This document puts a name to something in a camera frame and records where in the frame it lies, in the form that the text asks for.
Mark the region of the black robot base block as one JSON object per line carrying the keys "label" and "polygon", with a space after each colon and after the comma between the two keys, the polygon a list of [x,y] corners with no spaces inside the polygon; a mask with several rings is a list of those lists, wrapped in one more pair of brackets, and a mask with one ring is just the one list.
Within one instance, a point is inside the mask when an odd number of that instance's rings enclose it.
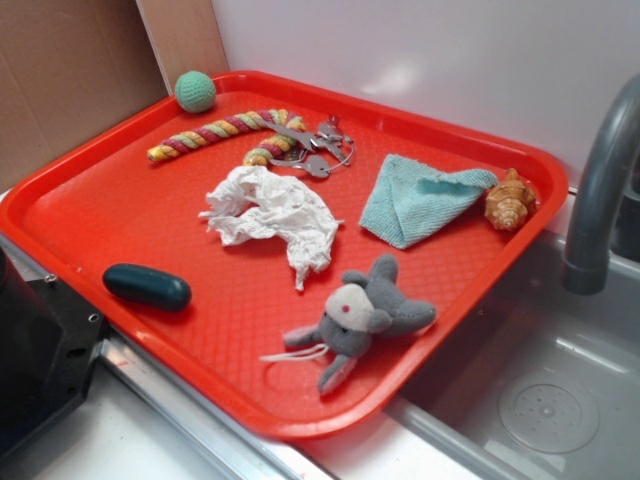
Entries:
{"label": "black robot base block", "polygon": [[88,395],[106,322],[63,280],[25,280],[1,253],[1,460]]}

